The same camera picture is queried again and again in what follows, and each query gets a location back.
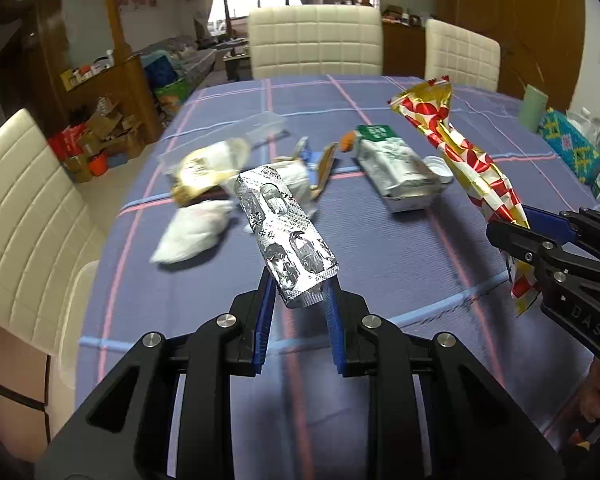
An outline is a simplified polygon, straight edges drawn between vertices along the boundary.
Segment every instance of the tablecloth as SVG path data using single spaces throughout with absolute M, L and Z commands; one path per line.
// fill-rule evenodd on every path
M 388 124 L 420 156 L 435 155 L 386 104 L 418 81 L 290 76 L 195 92 L 157 143 L 109 234 L 80 339 L 77 402 L 143 333 L 193 332 L 258 285 L 262 258 L 238 208 L 217 247 L 179 266 L 149 263 L 176 210 L 157 155 L 192 139 L 221 140 L 218 127 L 265 110 L 287 118 L 286 133 L 254 150 L 251 166 L 289 154 L 301 136 L 318 150 L 359 124 Z M 523 203 L 553 212 L 596 206 L 547 143 L 516 122 L 519 108 L 516 99 L 455 86 L 450 120 L 491 155 Z M 590 353 L 537 305 L 516 316 L 504 260 L 458 183 L 427 210 L 392 215 L 349 153 L 337 157 L 315 225 L 340 263 L 342 288 L 364 296 L 371 312 L 404 332 L 453 332 L 557 444 Z M 278 300 L 262 374 L 232 378 L 231 389 L 236 478 L 364 478 L 367 381 L 336 373 L 318 309 L 289 310 Z

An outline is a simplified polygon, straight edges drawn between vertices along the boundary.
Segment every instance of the red and gold wrapper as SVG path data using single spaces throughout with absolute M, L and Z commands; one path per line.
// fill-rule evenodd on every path
M 449 169 L 482 212 L 487 222 L 500 218 L 529 229 L 522 204 L 504 173 L 488 153 L 474 146 L 448 122 L 451 83 L 447 77 L 420 83 L 391 101 L 391 110 L 403 115 L 440 152 Z M 534 268 L 513 260 L 511 296 L 519 314 L 538 296 Z

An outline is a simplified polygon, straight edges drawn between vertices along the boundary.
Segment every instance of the chair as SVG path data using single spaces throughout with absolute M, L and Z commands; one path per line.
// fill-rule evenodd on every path
M 104 240 L 33 118 L 20 110 L 0 128 L 0 326 L 50 355 L 50 375 L 69 394 L 76 326 Z M 67 407 L 54 414 L 54 430 L 71 415 L 72 400 Z
M 448 75 L 452 83 L 495 92 L 500 76 L 500 44 L 465 28 L 427 20 L 425 79 Z
M 373 7 L 253 9 L 248 27 L 254 79 L 382 73 L 382 21 Z

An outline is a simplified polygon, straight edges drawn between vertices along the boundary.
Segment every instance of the teal basket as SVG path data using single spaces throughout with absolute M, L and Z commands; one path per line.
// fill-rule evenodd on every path
M 540 135 L 567 163 L 581 183 L 591 186 L 600 172 L 600 152 L 560 112 L 549 108 Z

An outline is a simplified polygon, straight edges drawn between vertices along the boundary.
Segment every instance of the silver bolt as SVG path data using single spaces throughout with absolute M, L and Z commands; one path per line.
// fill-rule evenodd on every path
M 363 317 L 362 324 L 367 328 L 378 328 L 380 325 L 382 325 L 382 319 L 372 314 L 371 316 Z
M 229 328 L 235 325 L 236 319 L 233 314 L 222 314 L 216 319 L 216 323 L 220 328 Z
M 451 348 L 456 345 L 456 338 L 453 334 L 449 334 L 448 332 L 443 332 L 442 334 L 438 334 L 436 338 L 438 340 L 438 344 L 445 348 Z
M 149 332 L 142 338 L 142 344 L 147 348 L 153 348 L 162 341 L 162 337 L 157 332 Z

